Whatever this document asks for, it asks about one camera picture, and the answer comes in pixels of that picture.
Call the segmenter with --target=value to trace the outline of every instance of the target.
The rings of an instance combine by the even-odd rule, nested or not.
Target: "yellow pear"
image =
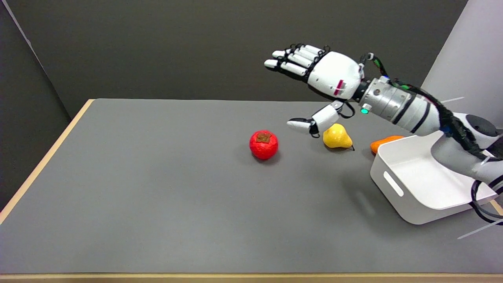
[[[331,149],[334,148],[353,148],[353,141],[341,124],[334,124],[323,133],[323,142]]]

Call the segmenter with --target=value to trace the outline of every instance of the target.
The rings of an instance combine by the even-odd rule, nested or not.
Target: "white plastic bin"
[[[438,163],[430,153],[442,136],[410,136],[382,144],[370,170],[370,176],[391,205],[407,222],[424,224],[471,209],[473,179],[453,172]],[[497,194],[481,184],[480,204]]]

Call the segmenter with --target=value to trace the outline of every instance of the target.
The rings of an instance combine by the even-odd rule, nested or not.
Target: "wooden table edge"
[[[308,283],[437,283],[502,282],[503,274],[479,273],[75,273],[0,275],[5,283],[160,283],[160,282],[308,282]]]
[[[16,206],[18,201],[23,197],[23,195],[26,193],[26,191],[30,188],[31,184],[35,179],[38,177],[42,169],[44,169],[45,165],[49,162],[49,160],[52,158],[54,153],[56,153],[56,150],[58,150],[59,146],[63,143],[63,141],[66,139],[66,137],[70,134],[71,130],[77,122],[80,120],[82,115],[87,111],[91,103],[94,101],[94,99],[89,99],[86,101],[84,106],[79,110],[77,115],[73,118],[73,120],[70,122],[70,124],[66,127],[66,129],[63,131],[63,133],[59,136],[59,138],[56,140],[56,142],[52,145],[52,147],[49,149],[49,151],[45,154],[45,156],[42,158],[42,160],[37,164],[35,169],[33,169],[32,173],[28,178],[25,180],[25,182],[21,185],[21,187],[18,189],[18,191],[14,194],[14,196],[11,198],[11,200],[7,203],[7,205],[2,209],[2,212],[0,212],[0,225],[4,222],[4,220],[9,216],[9,213],[11,213],[12,209]]]
[[[94,99],[89,99],[82,106],[77,115],[52,145],[46,155],[38,163],[32,173],[14,194],[11,200],[0,212],[0,225],[7,218],[18,201],[23,197],[31,184],[38,177],[42,169],[58,150],[71,130],[78,123],[90,107]],[[503,215],[503,208],[495,201],[490,202],[496,211]],[[0,280],[9,282],[39,282],[52,279],[53,282],[70,283],[79,282],[108,282],[110,280],[120,282],[182,282],[197,281],[201,283],[218,281],[253,281],[253,282],[278,282],[288,280],[289,282],[501,282],[503,274],[478,274],[478,273],[69,273],[69,274],[0,274]]]

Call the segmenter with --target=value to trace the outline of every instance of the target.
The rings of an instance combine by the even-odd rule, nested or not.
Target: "fingertip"
[[[277,60],[268,59],[264,62],[264,66],[268,68],[275,68],[278,65]]]

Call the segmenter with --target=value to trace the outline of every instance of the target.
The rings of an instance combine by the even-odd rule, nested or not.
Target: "white wall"
[[[422,88],[503,128],[503,0],[469,0]]]

